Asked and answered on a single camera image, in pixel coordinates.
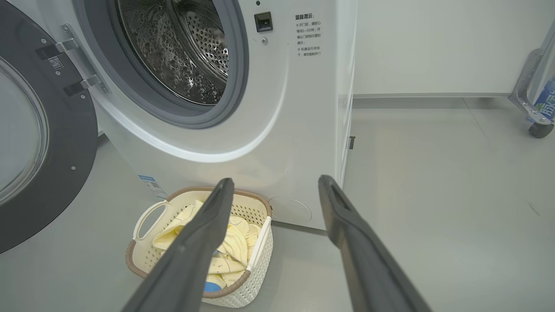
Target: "blue bottle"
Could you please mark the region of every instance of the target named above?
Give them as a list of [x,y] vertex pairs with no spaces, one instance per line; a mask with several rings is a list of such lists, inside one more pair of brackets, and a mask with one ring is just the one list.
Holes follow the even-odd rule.
[[553,121],[555,118],[555,77],[547,81],[534,106],[545,117]]

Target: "washing machine door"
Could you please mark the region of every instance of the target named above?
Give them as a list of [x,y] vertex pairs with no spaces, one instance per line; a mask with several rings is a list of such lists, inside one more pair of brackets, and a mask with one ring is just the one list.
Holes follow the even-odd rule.
[[0,42],[2,253],[72,202],[92,168],[98,132],[92,100],[73,63],[5,0]]

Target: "front-load washing machine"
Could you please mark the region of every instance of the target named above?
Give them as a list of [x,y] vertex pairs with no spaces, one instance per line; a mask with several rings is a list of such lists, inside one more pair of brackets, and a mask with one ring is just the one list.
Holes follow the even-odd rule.
[[0,236],[14,238],[0,251],[77,195],[95,114],[146,192],[231,177],[267,197],[275,220],[325,228],[317,179],[344,176],[356,0],[9,2]]

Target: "white plastic basket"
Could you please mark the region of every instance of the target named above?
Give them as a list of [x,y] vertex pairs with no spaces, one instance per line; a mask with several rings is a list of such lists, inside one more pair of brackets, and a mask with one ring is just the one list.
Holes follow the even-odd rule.
[[[156,203],[148,208],[137,222],[133,230],[133,240],[129,243],[125,253],[127,267],[145,278],[160,259],[161,249],[152,245],[154,237],[162,232],[170,222],[179,215],[196,199],[204,202],[212,192],[213,188],[192,187],[184,188],[173,193],[167,200]],[[145,219],[156,208],[164,206],[160,217],[142,237],[139,231]],[[271,208],[270,204],[261,196],[236,190],[233,195],[233,206],[231,214],[242,217],[251,224],[261,227],[260,235],[254,246],[253,254],[249,260],[245,273],[233,285],[220,291],[204,292],[203,301],[210,304],[226,306],[228,308],[241,308],[251,303],[264,281],[266,270],[270,263],[274,240],[271,230]]]

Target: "folded clothes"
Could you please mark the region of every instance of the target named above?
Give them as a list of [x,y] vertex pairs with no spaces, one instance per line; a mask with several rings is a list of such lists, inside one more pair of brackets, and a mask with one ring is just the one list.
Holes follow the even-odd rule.
[[[158,235],[154,237],[156,248],[167,250],[177,235],[202,207],[203,202],[195,200]],[[260,227],[249,224],[245,219],[232,215],[222,244],[212,256],[206,277],[205,291],[217,291],[231,286],[245,273],[254,246],[260,235]]]

